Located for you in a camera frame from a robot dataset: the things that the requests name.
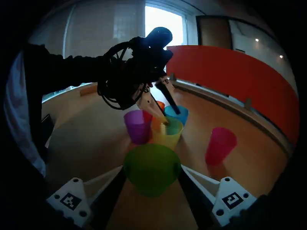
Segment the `wooden floor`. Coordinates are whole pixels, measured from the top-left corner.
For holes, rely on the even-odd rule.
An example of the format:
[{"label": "wooden floor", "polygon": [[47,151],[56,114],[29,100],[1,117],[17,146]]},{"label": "wooden floor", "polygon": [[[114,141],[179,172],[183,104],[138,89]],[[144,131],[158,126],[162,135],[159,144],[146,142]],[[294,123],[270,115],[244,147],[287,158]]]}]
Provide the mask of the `wooden floor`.
[{"label": "wooden floor", "polygon": [[[157,100],[166,102],[154,88]],[[267,194],[283,171],[287,158],[266,134],[232,112],[190,93],[176,90],[179,105],[190,110],[176,148],[181,163],[220,180],[230,176],[252,195]],[[50,141],[47,180],[50,193],[72,177],[90,180],[123,163],[135,145],[130,142],[123,115],[108,107],[96,94],[80,97],[64,106]],[[212,167],[204,153],[214,127],[235,133],[238,145],[223,164]],[[140,195],[127,180],[107,229],[197,229],[179,183],[159,198]]]}]

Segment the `orange wall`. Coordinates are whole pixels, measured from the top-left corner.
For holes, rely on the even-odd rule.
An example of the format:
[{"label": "orange wall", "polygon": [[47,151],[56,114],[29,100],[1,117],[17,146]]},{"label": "orange wall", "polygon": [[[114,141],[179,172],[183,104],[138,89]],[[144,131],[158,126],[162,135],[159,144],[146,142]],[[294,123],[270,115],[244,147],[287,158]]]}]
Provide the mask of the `orange wall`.
[{"label": "orange wall", "polygon": [[246,54],[212,46],[169,46],[167,74],[245,102],[277,125],[293,144],[299,135],[299,101],[272,67]]}]

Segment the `window frame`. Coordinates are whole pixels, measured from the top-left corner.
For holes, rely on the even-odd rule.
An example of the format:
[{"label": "window frame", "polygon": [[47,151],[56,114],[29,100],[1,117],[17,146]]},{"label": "window frame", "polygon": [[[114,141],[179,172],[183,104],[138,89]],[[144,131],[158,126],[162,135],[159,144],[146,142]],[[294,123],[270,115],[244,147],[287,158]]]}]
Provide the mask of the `window frame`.
[{"label": "window frame", "polygon": [[164,10],[182,17],[182,31],[183,31],[183,45],[188,45],[188,27],[187,27],[187,15],[184,11],[177,9],[176,7],[166,5],[156,1],[146,1],[145,7],[154,7],[160,10]]}]

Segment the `person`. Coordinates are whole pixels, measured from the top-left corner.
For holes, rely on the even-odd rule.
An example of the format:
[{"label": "person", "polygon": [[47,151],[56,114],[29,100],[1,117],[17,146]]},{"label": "person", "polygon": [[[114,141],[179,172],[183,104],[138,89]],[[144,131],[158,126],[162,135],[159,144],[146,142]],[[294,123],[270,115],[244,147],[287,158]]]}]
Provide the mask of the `person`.
[{"label": "person", "polygon": [[[47,185],[44,180],[46,149],[41,139],[40,122],[42,97],[69,86],[97,82],[103,77],[102,72],[109,74],[109,71],[110,60],[104,56],[69,56],[63,59],[61,55],[50,54],[44,45],[28,43],[23,46],[11,66],[5,86],[3,109],[9,132],[22,156],[17,154],[10,161],[23,172],[25,178],[29,178],[27,182],[21,181],[19,184],[23,188],[22,196],[31,197],[23,205],[36,207],[34,213],[37,216],[37,225],[45,222],[44,225],[48,223],[50,228],[56,228],[58,224],[67,229],[77,228],[44,202],[47,198]],[[10,188],[16,190],[14,180],[10,181],[10,185]],[[12,194],[15,194],[13,197],[18,197],[18,192],[11,191],[10,195]],[[11,216],[21,223],[22,220],[23,224],[30,220],[24,207],[14,207],[12,202],[8,206],[11,208]]]}]

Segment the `black sleeve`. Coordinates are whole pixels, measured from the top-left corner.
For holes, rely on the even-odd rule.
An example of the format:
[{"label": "black sleeve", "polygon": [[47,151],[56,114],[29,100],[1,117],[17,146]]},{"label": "black sleeve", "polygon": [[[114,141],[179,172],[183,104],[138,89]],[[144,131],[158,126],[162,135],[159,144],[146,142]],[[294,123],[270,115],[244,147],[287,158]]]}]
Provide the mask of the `black sleeve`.
[{"label": "black sleeve", "polygon": [[81,57],[50,54],[44,45],[27,44],[23,49],[27,81],[35,81],[41,95],[69,86],[97,82],[110,74],[109,60],[104,56]]}]

